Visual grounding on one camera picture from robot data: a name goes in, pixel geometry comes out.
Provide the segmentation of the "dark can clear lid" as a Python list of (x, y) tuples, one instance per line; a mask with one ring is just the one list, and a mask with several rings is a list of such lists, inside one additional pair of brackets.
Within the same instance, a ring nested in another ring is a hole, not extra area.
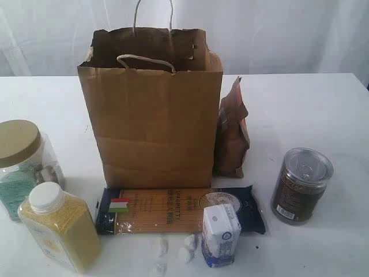
[(309, 221), (333, 173), (331, 161), (316, 150), (287, 151), (271, 199), (274, 215), (290, 225)]

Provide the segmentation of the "yellow millet bottle white cap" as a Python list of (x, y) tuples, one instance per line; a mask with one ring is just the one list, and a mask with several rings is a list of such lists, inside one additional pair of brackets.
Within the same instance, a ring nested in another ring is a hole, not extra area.
[(87, 272), (99, 256), (101, 242), (88, 205), (58, 183), (35, 186), (18, 217), (47, 257), (75, 272)]

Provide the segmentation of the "clear nut jar gold lid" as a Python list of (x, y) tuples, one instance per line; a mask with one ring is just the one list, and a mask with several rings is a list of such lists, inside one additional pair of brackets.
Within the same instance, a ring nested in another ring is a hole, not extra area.
[(62, 188), (65, 179), (48, 136), (24, 119), (1, 123), (1, 203), (12, 221), (31, 190), (43, 182)]

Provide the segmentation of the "brown paper bag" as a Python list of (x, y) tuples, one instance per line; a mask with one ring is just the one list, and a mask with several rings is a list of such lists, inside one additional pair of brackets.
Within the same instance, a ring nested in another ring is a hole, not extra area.
[(93, 33), (77, 68), (109, 188), (208, 188), (223, 67), (202, 29)]

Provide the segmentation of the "brown stand-up pouch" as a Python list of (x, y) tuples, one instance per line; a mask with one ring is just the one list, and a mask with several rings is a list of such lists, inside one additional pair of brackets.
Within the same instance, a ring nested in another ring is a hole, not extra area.
[(213, 174), (243, 178), (243, 162), (250, 149), (246, 117), (248, 111), (241, 94), (242, 78), (238, 76), (219, 108), (214, 146)]

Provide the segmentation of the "spaghetti packet dark blue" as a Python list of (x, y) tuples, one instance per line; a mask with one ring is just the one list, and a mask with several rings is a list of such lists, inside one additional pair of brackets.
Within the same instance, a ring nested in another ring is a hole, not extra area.
[(252, 187), (203, 189), (109, 189), (97, 204), (95, 225), (101, 235), (197, 233), (204, 208), (232, 204), (242, 232), (265, 234)]

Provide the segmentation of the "white crumpled wad upper right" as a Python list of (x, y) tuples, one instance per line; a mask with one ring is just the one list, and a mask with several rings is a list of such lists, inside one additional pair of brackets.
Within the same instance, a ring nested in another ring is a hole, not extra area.
[(191, 249), (196, 250), (197, 246), (201, 241), (201, 233), (194, 233), (185, 238), (185, 245)]

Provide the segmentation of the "white crumpled wad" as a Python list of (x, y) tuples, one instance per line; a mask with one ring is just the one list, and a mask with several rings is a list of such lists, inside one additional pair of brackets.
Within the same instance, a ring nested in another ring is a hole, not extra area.
[(192, 261), (194, 258), (194, 252), (189, 249), (188, 247), (182, 246), (178, 251), (178, 259), (184, 263), (187, 264)]
[(160, 236), (157, 241), (156, 257), (161, 258), (168, 253), (169, 243), (166, 236)]
[(197, 246), (201, 241), (201, 233), (194, 233), (185, 238), (185, 245), (191, 249), (196, 250)]
[(157, 261), (152, 270), (150, 275), (152, 277), (165, 277), (167, 272), (167, 263), (165, 261)]

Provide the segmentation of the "white crumpled wad upper left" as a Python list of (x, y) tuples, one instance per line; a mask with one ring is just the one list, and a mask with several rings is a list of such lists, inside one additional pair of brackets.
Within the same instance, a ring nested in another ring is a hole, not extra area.
[(156, 257), (161, 258), (168, 253), (169, 243), (166, 236), (160, 236), (157, 241)]

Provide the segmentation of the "white crumpled wad lower right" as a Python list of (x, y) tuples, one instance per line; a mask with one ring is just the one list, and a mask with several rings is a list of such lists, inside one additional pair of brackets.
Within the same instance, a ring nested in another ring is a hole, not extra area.
[(184, 263), (187, 264), (192, 261), (194, 258), (194, 252), (189, 249), (188, 247), (182, 246), (178, 251), (178, 259)]

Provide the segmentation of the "white crumpled wad bottom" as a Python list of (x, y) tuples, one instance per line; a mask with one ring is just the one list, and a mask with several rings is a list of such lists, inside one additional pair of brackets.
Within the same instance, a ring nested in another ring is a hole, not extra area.
[(152, 277), (165, 277), (167, 272), (167, 263), (165, 261), (157, 261), (152, 270), (150, 275)]

